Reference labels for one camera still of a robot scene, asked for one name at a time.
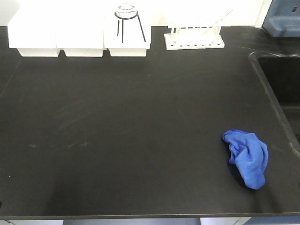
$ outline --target blue container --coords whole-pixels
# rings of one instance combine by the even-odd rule
[[[273,37],[300,37],[300,0],[273,0],[262,27]]]

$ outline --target black ring stand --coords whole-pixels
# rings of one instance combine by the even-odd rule
[[[133,18],[138,18],[139,20],[139,23],[140,23],[140,28],[141,28],[141,31],[142,31],[142,37],[144,38],[144,41],[146,42],[146,38],[145,38],[145,35],[144,35],[144,31],[143,31],[143,27],[142,27],[142,24],[141,24],[141,20],[140,20],[140,17],[139,17],[139,12],[137,11],[136,14],[130,18],[123,18],[123,17],[120,17],[117,15],[117,13],[115,12],[114,15],[119,18],[120,20],[122,20],[122,43],[124,42],[124,20],[131,20]],[[120,20],[118,20],[118,33],[117,33],[117,36],[119,36],[119,28],[120,28]]]

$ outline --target scratch mark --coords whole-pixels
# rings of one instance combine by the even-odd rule
[[[236,47],[236,48],[244,48],[244,49],[255,50],[254,48],[247,48],[247,47],[235,46],[235,45],[231,45],[231,47]]]
[[[268,52],[268,54],[270,54],[270,55],[275,55],[275,56],[278,56],[278,57],[281,57],[281,55],[273,54],[273,53],[270,53],[270,52]]]
[[[83,118],[87,117],[88,115],[89,115],[89,113],[88,113],[88,114],[85,114],[85,115],[83,115],[83,116],[80,116],[80,117],[78,117],[78,118],[76,118],[76,119],[74,119],[74,120],[67,121],[67,122],[61,124],[61,126],[59,127],[59,130],[62,130],[63,128],[65,128],[65,127],[67,127],[67,126],[69,126],[69,125],[71,125],[71,124],[73,124],[73,123],[76,123],[76,122],[79,121],[79,120],[82,120]]]
[[[84,146],[86,148],[86,129],[84,130]]]
[[[19,60],[18,64],[16,65],[16,67],[15,67],[15,69],[14,69],[14,71],[12,72],[12,74],[11,74],[11,76],[10,76],[8,82],[5,84],[4,89],[3,89],[3,91],[2,91],[1,94],[0,94],[0,98],[2,98],[2,96],[4,95],[4,92],[5,92],[6,88],[8,87],[9,83],[11,82],[11,80],[13,79],[13,77],[14,77],[14,75],[15,75],[15,72],[16,72],[16,70],[18,69],[20,63],[21,63],[21,60]]]
[[[179,109],[177,109],[177,111],[178,111],[179,114],[182,116],[182,118],[184,119],[184,121],[185,121],[186,123],[188,123],[188,120],[187,120],[186,117],[183,115],[183,113],[182,113]]]
[[[28,88],[26,88],[26,90],[25,90],[24,93],[22,94],[22,96],[21,96],[21,98],[20,98],[20,103],[22,103],[22,102],[24,101],[24,97],[25,97],[27,91],[28,91]]]
[[[74,146],[75,144],[77,144],[78,142],[75,142],[75,143],[73,143],[73,144],[70,144],[67,148],[69,149],[69,148],[71,148],[72,146]]]

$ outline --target blue cloth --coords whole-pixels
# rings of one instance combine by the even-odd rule
[[[266,183],[264,171],[269,158],[267,145],[256,134],[241,130],[225,132],[223,140],[229,143],[229,163],[236,164],[246,186],[260,189]]]

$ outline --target black sink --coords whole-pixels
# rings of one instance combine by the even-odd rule
[[[264,56],[257,59],[300,142],[300,58]]]

